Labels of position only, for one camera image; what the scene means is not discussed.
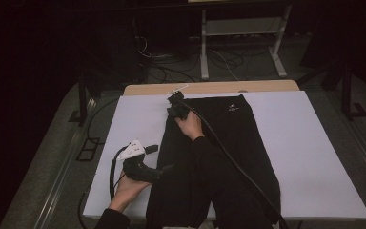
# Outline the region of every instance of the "white logo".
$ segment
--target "white logo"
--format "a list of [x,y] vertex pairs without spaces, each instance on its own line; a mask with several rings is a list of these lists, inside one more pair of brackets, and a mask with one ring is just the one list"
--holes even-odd
[[232,112],[232,111],[234,111],[234,110],[239,109],[239,108],[237,108],[237,107],[236,107],[236,105],[234,105],[234,104],[230,105],[228,108],[229,108],[229,109],[228,109],[228,111],[230,111],[230,112]]

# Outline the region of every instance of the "table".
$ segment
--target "table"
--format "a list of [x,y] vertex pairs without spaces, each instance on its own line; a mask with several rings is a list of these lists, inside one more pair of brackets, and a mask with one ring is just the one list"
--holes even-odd
[[[306,94],[292,80],[195,83],[186,97],[245,96],[280,182],[285,219],[366,219],[366,208],[326,136]],[[110,202],[109,170],[115,152],[139,136],[144,146],[161,143],[168,92],[186,84],[129,86],[114,113],[108,140],[93,180],[84,216],[98,218]],[[146,156],[154,167],[157,154]],[[117,166],[116,174],[121,171]],[[145,217],[150,189],[125,211]],[[208,219],[214,218],[211,207]]]
[[[249,18],[228,19],[228,20],[208,20],[207,10],[224,8],[244,8],[244,7],[282,7],[282,13],[275,16],[253,16]],[[287,73],[278,56],[287,21],[292,8],[292,1],[289,0],[188,0],[184,1],[137,1],[133,6],[127,4],[115,4],[115,6],[90,6],[89,8],[64,9],[72,13],[99,13],[99,12],[132,12],[139,13],[145,11],[159,10],[201,10],[201,78],[209,79],[208,61],[206,54],[206,37],[215,35],[233,34],[256,34],[256,33],[275,33],[275,42],[269,49],[278,76],[285,78]]]

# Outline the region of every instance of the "floor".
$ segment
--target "floor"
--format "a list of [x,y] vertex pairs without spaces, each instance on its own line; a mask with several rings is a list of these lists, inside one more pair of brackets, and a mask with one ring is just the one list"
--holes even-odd
[[[309,40],[308,35],[284,38],[279,55],[289,79],[297,80],[312,70],[299,66]],[[143,62],[148,73],[145,83],[200,81],[198,39],[194,37],[192,42],[193,47],[185,53],[157,52],[151,47],[140,50],[152,57],[152,61]],[[268,48],[273,42],[272,36],[210,39],[209,81],[279,79],[268,55]],[[334,91],[322,90],[320,82],[324,76],[325,73],[317,75],[300,85],[300,89],[309,96],[322,126],[366,204],[366,117],[355,118],[352,122],[347,120],[340,111],[341,86],[338,85]],[[352,82],[353,102],[360,103],[366,111],[366,84],[355,76]],[[100,137],[100,142],[105,141],[116,108],[115,99],[121,94],[120,91],[105,91],[100,98],[91,99],[88,119],[79,126],[78,123],[69,122],[72,112],[78,111],[77,86],[69,90],[58,107],[1,228],[79,228],[81,221],[85,228],[94,227],[97,220],[80,217],[80,212],[103,145],[98,145],[92,161],[75,159],[88,136]],[[300,222],[289,221],[289,225],[298,228]],[[301,226],[305,229],[361,229],[366,228],[366,220],[304,221]]]

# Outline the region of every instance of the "black cable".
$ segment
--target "black cable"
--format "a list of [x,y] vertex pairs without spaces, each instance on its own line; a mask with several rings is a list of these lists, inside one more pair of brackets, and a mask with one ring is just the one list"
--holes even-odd
[[163,79],[160,81],[160,83],[164,83],[166,81],[166,78],[168,77],[168,75],[170,75],[169,73],[166,73],[165,70],[161,70],[163,72]]
[[163,66],[159,66],[159,65],[151,65],[151,67],[157,68],[157,69],[160,69],[160,70],[166,70],[166,71],[171,71],[171,72],[174,72],[174,73],[179,73],[179,74],[182,74],[182,75],[188,77],[192,82],[194,82],[194,83],[197,82],[197,81],[195,81],[195,78],[196,78],[195,76],[189,76],[188,74],[183,73],[183,72],[178,71],[178,70],[173,70],[173,69],[163,67]]
[[252,50],[253,49],[253,43],[249,46],[249,48],[247,48],[247,49],[245,49],[242,53],[236,53],[236,52],[234,52],[234,51],[232,51],[232,50],[228,50],[227,48],[226,48],[226,43],[225,42],[222,42],[222,45],[224,46],[224,48],[225,49],[223,49],[222,51],[223,52],[226,52],[226,53],[229,53],[229,54],[231,54],[231,55],[236,55],[237,57],[235,57],[235,58],[231,58],[231,59],[227,59],[227,60],[235,60],[235,59],[237,59],[239,56],[241,57],[241,58],[243,58],[243,57],[246,57],[246,56],[249,56],[249,57],[252,57],[252,56],[258,56],[258,55],[261,55],[261,54],[264,54],[264,53],[266,53],[266,52],[268,52],[269,51],[269,49],[268,48],[266,48],[266,49],[264,49],[264,51],[262,51],[262,52],[258,52],[258,53],[250,53],[250,54],[246,54],[246,52],[248,52],[249,50]]
[[82,215],[81,215],[81,206],[82,206],[83,198],[84,198],[84,197],[85,197],[85,195],[90,191],[91,187],[92,187],[92,184],[90,184],[90,185],[88,186],[88,188],[85,190],[85,192],[82,194],[82,197],[79,199],[79,204],[78,204],[78,212],[77,212],[77,214],[78,214],[78,220],[79,220],[79,224],[80,224],[80,225],[82,226],[82,228],[84,228],[84,229],[88,229],[88,228],[86,227],[85,223],[84,223],[84,222],[83,222],[83,220],[82,220]]
[[302,223],[303,223],[304,221],[300,221],[299,222],[299,224],[298,224],[298,226],[296,227],[296,229],[301,229],[301,226],[302,226]]
[[113,99],[112,101],[106,103],[105,105],[103,105],[103,107],[101,107],[94,115],[93,117],[91,118],[91,121],[89,122],[88,124],[88,130],[87,130],[87,140],[90,141],[91,143],[93,144],[96,144],[96,145],[104,145],[106,142],[97,142],[95,141],[93,138],[91,138],[91,135],[90,135],[90,131],[91,131],[91,124],[94,120],[94,118],[97,116],[97,114],[99,114],[105,107],[109,106],[110,104],[112,104],[114,101],[117,101],[119,98],[115,98]]
[[159,81],[159,84],[163,84],[163,83],[165,83],[165,82],[167,82],[167,83],[170,83],[169,82],[169,80],[167,80],[166,79],[166,77],[167,77],[167,73],[166,72],[163,72],[163,78],[158,78],[157,76],[155,76],[153,73],[149,73],[149,75],[152,77],[152,78],[154,78],[154,79],[156,79],[157,81]]
[[174,83],[187,83],[186,80],[178,80],[178,79],[173,79],[173,76],[170,75],[171,81]]
[[110,175],[109,175],[109,192],[110,192],[110,200],[112,200],[114,198],[114,188],[115,188],[115,184],[118,183],[118,181],[120,181],[120,179],[118,179],[117,183],[114,184],[114,171],[115,171],[115,164],[117,163],[117,158],[118,156],[121,154],[121,152],[123,152],[125,149],[127,149],[127,146],[121,148],[114,156],[114,159],[112,160],[112,167],[110,168]]
[[258,190],[258,192],[265,198],[265,200],[269,203],[269,205],[272,207],[272,209],[275,211],[275,213],[278,215],[279,217],[279,221],[282,223],[280,223],[280,227],[282,226],[282,229],[288,229],[288,225],[285,221],[285,219],[281,216],[281,214],[279,213],[279,211],[277,209],[275,209],[275,206],[272,204],[272,202],[267,198],[266,194],[263,192],[263,190],[252,180],[252,178],[245,172],[245,170],[234,160],[234,158],[231,156],[231,154],[228,152],[228,150],[225,148],[224,144],[222,143],[222,141],[219,139],[219,137],[217,136],[216,132],[214,131],[214,129],[212,128],[212,126],[210,125],[210,123],[204,118],[204,116],[202,116],[195,108],[191,107],[190,105],[186,104],[185,102],[183,102],[182,100],[179,99],[175,99],[172,97],[172,99],[176,102],[178,102],[179,104],[183,105],[184,107],[186,107],[187,109],[189,109],[190,111],[194,112],[203,122],[204,124],[207,125],[207,127],[209,128],[210,132],[213,134],[213,136],[215,137],[216,141],[218,142],[219,146],[221,147],[222,151],[224,152],[224,154],[227,156],[227,158],[230,160],[230,162],[234,165],[234,167],[240,172],[241,175],[243,175],[246,179],[248,179],[251,184]]
[[180,54],[171,54],[169,56],[153,56],[151,61],[157,64],[175,64],[182,62],[184,59],[185,57]]
[[[234,69],[236,69],[239,65],[238,64],[236,64],[236,63],[234,63],[234,62],[228,62],[228,60],[227,61],[224,61],[222,58],[221,58],[221,56],[219,56],[219,55],[217,55],[217,54],[215,54],[214,53],[214,51],[209,51],[209,52],[207,52],[207,56],[209,56],[209,60],[216,66],[216,67],[218,67],[218,68],[220,68],[220,69],[223,69],[223,70],[234,70]],[[221,63],[223,63],[224,64],[224,66],[220,66],[220,65],[218,65],[215,61],[218,61],[218,62],[221,62]]]
[[199,60],[199,59],[200,59],[200,57],[198,56],[198,57],[195,59],[194,64],[193,64],[190,68],[185,69],[185,70],[172,70],[172,69],[170,69],[170,68],[168,68],[168,67],[160,66],[160,64],[162,64],[162,63],[152,63],[152,65],[150,65],[150,66],[162,67],[162,68],[165,68],[165,69],[168,69],[168,70],[171,70],[171,71],[176,71],[176,72],[180,72],[180,73],[182,73],[182,72],[188,72],[188,71],[193,70],[193,69],[197,66],[197,64],[198,64],[198,60]]
[[117,186],[117,184],[118,184],[118,182],[120,182],[120,180],[125,176],[126,174],[123,174],[118,180],[117,180],[117,182],[115,182],[115,184],[114,184],[114,188],[115,188],[115,186]]
[[[234,65],[234,66],[236,66],[236,67],[238,67],[238,66],[241,66],[241,65],[243,65],[244,63],[245,63],[245,60],[244,60],[244,58],[243,58],[243,53],[245,53],[246,51],[244,51],[244,52],[242,52],[242,54],[238,54],[238,53],[236,53],[236,52],[233,52],[233,51],[228,51],[228,50],[219,50],[219,49],[217,49],[217,50],[212,50],[212,52],[216,52],[216,51],[219,51],[219,52],[226,52],[226,53],[228,53],[228,54],[230,54],[230,55],[233,55],[234,57],[232,57],[232,58],[225,58],[225,60],[228,62],[228,63],[233,63],[232,65]],[[234,62],[236,59],[240,59],[240,63],[236,63],[236,62]]]

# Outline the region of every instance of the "black sleeve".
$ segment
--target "black sleeve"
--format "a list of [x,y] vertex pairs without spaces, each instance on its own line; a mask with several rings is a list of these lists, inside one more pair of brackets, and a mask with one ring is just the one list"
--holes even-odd
[[241,183],[234,166],[223,152],[206,137],[198,137],[192,145],[195,163],[216,213],[216,222],[224,228],[272,228],[258,201]]
[[95,229],[127,229],[130,220],[122,213],[113,209],[106,209],[96,224]]

